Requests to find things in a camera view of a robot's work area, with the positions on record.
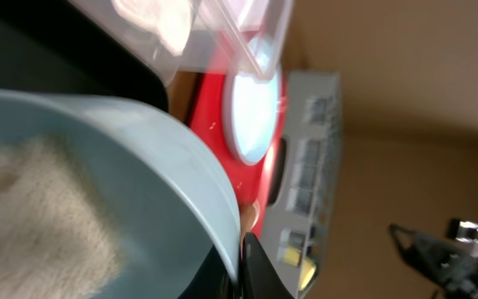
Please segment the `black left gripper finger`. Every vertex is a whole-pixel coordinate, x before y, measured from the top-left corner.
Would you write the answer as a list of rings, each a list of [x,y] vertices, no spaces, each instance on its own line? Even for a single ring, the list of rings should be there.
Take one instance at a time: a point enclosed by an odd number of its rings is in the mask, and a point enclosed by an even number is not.
[[[293,299],[254,233],[242,243],[242,286],[247,299]]]

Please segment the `light blue bowl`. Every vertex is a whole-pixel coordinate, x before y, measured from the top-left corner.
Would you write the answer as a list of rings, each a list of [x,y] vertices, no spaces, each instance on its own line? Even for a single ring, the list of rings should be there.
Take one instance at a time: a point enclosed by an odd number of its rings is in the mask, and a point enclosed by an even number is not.
[[[109,96],[0,90],[0,147],[64,140],[112,217],[124,254],[92,298],[208,298],[239,278],[232,185],[185,125]]]

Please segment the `pile of rice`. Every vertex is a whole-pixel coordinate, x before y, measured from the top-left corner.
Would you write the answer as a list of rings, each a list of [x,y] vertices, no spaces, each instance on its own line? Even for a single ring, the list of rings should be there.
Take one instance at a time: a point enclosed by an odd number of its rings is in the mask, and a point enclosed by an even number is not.
[[[124,266],[118,231],[64,140],[0,147],[0,298],[92,298]]]

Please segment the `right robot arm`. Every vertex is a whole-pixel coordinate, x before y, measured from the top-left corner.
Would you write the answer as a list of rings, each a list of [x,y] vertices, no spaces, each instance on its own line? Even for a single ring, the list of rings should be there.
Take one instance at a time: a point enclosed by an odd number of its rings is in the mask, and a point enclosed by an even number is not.
[[[401,259],[438,286],[433,297],[478,299],[478,223],[453,218],[448,224],[446,238],[468,251],[395,223],[388,231]]]

